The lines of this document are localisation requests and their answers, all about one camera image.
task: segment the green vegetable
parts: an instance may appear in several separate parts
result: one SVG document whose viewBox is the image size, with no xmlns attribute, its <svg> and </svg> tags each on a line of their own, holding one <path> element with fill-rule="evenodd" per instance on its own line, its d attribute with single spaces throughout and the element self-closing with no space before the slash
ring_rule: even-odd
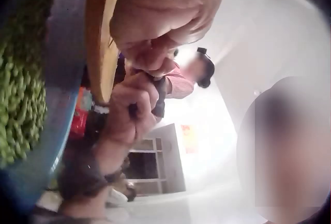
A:
<svg viewBox="0 0 331 224">
<path fill-rule="evenodd" d="M 3 126 L 2 124 L 0 124 L 0 137 L 4 139 L 6 139 L 7 137 L 5 126 Z"/>
<path fill-rule="evenodd" d="M 7 147 L 7 142 L 5 138 L 0 137 L 0 148 L 5 148 L 5 147 Z"/>
<path fill-rule="evenodd" d="M 26 159 L 46 116 L 42 51 L 52 0 L 22 0 L 0 29 L 0 168 Z"/>
<path fill-rule="evenodd" d="M 9 119 L 9 115 L 7 112 L 2 112 L 0 113 L 0 123 L 3 124 L 4 126 L 7 125 L 8 123 L 8 119 Z"/>
</svg>

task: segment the red poster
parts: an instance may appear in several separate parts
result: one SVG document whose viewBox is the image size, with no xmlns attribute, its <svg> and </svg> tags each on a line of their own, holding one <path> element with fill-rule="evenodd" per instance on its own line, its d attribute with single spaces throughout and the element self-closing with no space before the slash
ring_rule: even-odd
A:
<svg viewBox="0 0 331 224">
<path fill-rule="evenodd" d="M 181 125 L 181 128 L 186 153 L 196 153 L 198 151 L 198 142 L 195 138 L 193 127 L 190 125 Z"/>
</svg>

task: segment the wooden board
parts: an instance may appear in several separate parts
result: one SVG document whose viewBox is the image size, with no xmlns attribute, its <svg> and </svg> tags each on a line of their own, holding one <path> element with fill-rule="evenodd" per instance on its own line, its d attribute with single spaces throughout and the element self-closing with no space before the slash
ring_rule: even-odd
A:
<svg viewBox="0 0 331 224">
<path fill-rule="evenodd" d="M 87 67 L 94 99 L 108 103 L 114 83 L 118 49 L 109 33 L 116 0 L 86 0 Z"/>
</svg>

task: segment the striped shirt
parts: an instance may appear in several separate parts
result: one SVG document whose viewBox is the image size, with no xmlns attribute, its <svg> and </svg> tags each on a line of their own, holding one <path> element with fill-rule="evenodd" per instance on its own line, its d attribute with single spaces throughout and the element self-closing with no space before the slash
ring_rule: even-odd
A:
<svg viewBox="0 0 331 224">
<path fill-rule="evenodd" d="M 194 82 L 186 79 L 181 73 L 179 65 L 177 63 L 175 64 L 176 68 L 166 75 L 166 78 L 172 84 L 172 91 L 166 98 L 183 99 L 193 92 Z"/>
</svg>

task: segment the hand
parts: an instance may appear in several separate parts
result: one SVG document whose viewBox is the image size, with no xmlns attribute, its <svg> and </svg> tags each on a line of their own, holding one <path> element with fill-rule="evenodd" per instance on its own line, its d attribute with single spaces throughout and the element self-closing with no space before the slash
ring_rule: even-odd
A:
<svg viewBox="0 0 331 224">
<path fill-rule="evenodd" d="M 109 103 L 109 116 L 104 135 L 131 146 L 154 127 L 156 120 L 151 110 L 159 94 L 145 73 L 126 78 L 115 86 Z M 129 114 L 129 106 L 137 105 L 136 117 Z"/>
<path fill-rule="evenodd" d="M 117 0 L 111 36 L 134 68 L 162 76 L 175 68 L 174 48 L 201 39 L 221 0 Z"/>
<path fill-rule="evenodd" d="M 109 115 L 94 154 L 104 175 L 116 172 L 129 150 L 156 124 L 151 113 L 159 94 L 144 72 L 117 84 L 109 103 Z M 136 117 L 129 114 L 129 106 L 136 104 Z"/>
</svg>

